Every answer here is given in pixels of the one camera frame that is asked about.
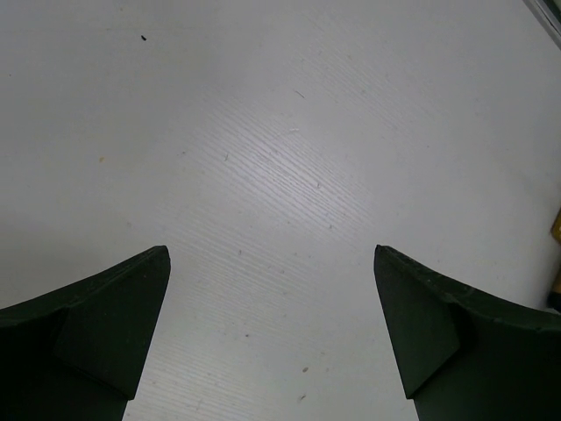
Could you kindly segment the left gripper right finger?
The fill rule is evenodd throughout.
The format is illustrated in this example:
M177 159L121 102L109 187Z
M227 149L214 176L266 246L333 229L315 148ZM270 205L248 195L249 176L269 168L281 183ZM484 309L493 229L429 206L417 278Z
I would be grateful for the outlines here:
M558 420L560 317L435 272L390 246L373 272L421 420Z

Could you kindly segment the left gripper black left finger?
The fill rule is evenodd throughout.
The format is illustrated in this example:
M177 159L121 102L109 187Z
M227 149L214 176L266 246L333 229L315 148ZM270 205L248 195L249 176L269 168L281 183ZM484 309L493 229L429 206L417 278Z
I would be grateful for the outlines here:
M170 277L166 246L1 311L3 420L120 420Z

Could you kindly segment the orange blue pasta bag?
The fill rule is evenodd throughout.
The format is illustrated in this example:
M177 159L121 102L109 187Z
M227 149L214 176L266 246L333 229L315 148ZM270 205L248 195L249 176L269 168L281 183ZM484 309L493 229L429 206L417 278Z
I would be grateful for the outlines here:
M560 312L560 221L561 213L558 211L550 229L550 235L557 245L557 260L554 277L550 283L550 290L546 299L547 307L556 313Z

